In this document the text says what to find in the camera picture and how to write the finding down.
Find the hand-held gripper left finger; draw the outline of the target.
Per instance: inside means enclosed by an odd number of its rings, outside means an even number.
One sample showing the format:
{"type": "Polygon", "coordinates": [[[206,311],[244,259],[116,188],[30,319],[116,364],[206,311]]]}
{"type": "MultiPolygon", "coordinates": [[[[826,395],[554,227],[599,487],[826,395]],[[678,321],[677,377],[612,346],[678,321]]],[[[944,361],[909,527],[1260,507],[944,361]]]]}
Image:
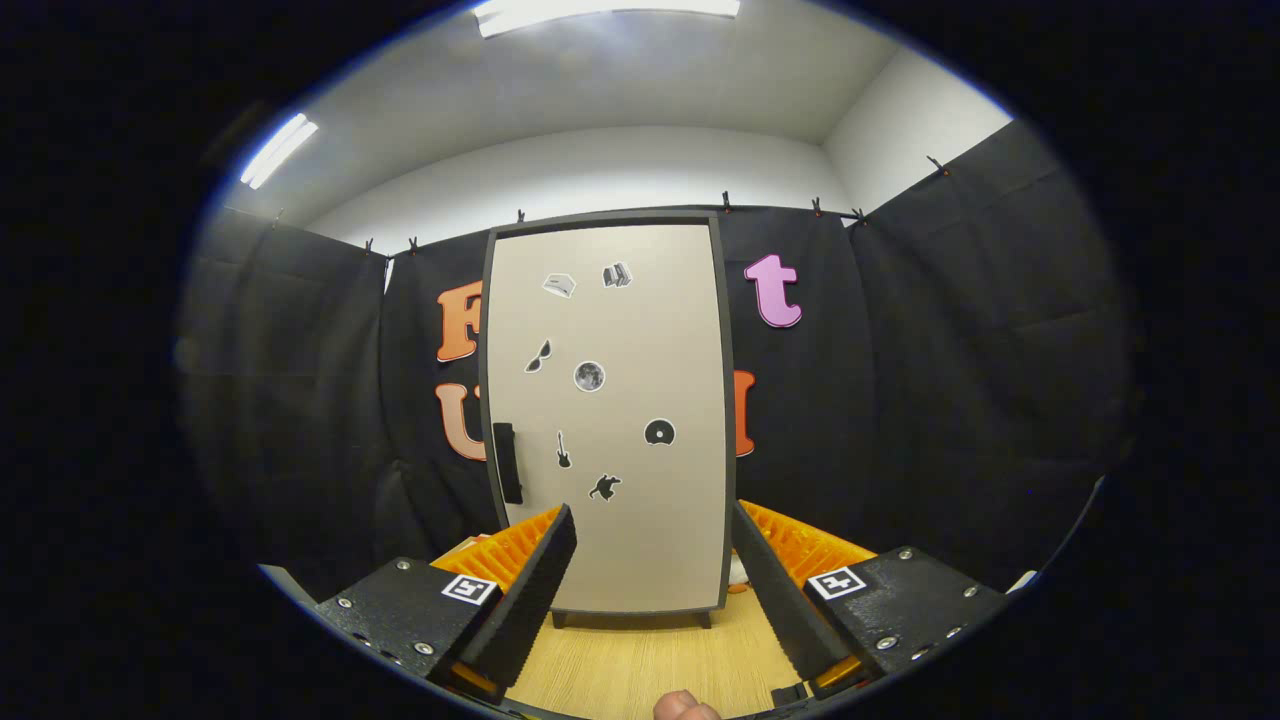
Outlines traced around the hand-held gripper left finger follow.
{"type": "Polygon", "coordinates": [[[384,664],[497,705],[518,680],[576,547],[562,503],[434,561],[393,559],[315,614],[384,664]]]}

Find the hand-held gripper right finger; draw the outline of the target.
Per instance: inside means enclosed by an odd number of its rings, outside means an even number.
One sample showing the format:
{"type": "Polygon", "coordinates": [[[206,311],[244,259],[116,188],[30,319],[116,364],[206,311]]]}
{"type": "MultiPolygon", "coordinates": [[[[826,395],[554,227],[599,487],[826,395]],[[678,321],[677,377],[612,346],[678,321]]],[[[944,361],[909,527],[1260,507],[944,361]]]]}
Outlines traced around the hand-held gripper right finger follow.
{"type": "Polygon", "coordinates": [[[874,553],[745,500],[731,519],[762,611],[818,700],[910,673],[1009,605],[914,546],[874,553]]]}

